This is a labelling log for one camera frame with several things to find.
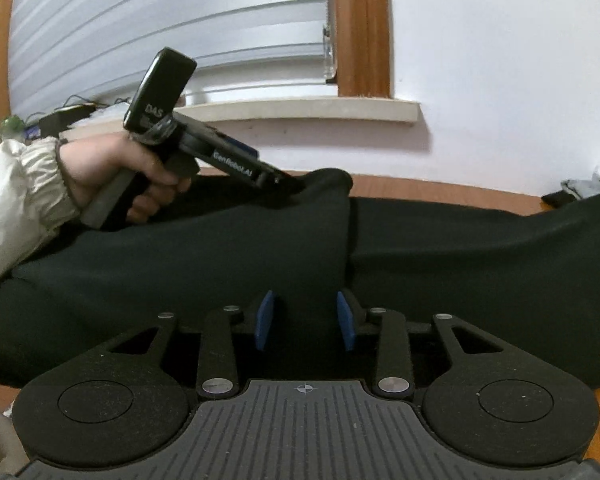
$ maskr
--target logo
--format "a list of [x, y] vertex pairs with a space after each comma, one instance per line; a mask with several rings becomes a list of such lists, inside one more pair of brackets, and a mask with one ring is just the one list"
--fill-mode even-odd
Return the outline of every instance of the logo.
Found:
[[300, 386], [298, 386], [296, 388], [296, 390], [298, 390], [301, 394], [310, 394], [313, 390], [314, 387], [311, 386], [310, 384], [304, 383], [304, 384], [300, 384]]
[[232, 168], [235, 171], [238, 171], [239, 173], [241, 173], [243, 175], [251, 176], [253, 174], [253, 170], [249, 170], [248, 168], [241, 166], [240, 164], [238, 164], [237, 162], [235, 162], [233, 159], [229, 158], [228, 156], [221, 155], [220, 153], [218, 153], [217, 150], [214, 150], [214, 152], [211, 156], [218, 162], [222, 162], [223, 164], [227, 165], [229, 168]]
[[156, 108], [153, 105], [147, 105], [144, 108], [144, 112], [147, 114], [151, 114], [152, 116], [157, 117], [158, 119], [161, 119], [164, 115], [164, 111], [162, 111], [162, 108]]

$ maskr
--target wooden table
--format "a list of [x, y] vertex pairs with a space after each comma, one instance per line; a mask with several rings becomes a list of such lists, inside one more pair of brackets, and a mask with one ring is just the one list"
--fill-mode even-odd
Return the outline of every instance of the wooden table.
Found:
[[[375, 176], [356, 176], [354, 182], [352, 194], [355, 196], [455, 203], [503, 209], [522, 215], [534, 214], [549, 209], [538, 197], [475, 187]], [[0, 386], [0, 411], [8, 407], [16, 394], [17, 390]], [[600, 389], [596, 391], [596, 397], [600, 405]], [[593, 458], [600, 462], [600, 426], [589, 447], [587, 458]]]

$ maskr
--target gray handle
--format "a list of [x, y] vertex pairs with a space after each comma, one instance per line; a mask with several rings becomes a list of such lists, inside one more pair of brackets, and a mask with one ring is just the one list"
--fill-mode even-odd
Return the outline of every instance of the gray handle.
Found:
[[135, 176], [135, 171], [120, 170], [82, 212], [80, 221], [92, 229], [100, 229]]

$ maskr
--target gray ribbed plate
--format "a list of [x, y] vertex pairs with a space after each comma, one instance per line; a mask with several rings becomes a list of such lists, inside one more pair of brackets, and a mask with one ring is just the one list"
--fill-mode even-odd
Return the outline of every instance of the gray ribbed plate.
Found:
[[251, 381], [235, 399], [203, 403], [182, 436], [141, 462], [108, 471], [40, 462], [24, 480], [557, 480], [575, 462], [506, 470], [439, 444], [410, 405], [357, 381]]

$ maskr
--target sleeve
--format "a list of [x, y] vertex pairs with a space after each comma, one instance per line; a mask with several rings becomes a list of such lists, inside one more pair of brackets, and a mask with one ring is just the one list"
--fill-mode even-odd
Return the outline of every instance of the sleeve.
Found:
[[0, 277], [78, 215], [56, 158], [57, 139], [0, 144]]

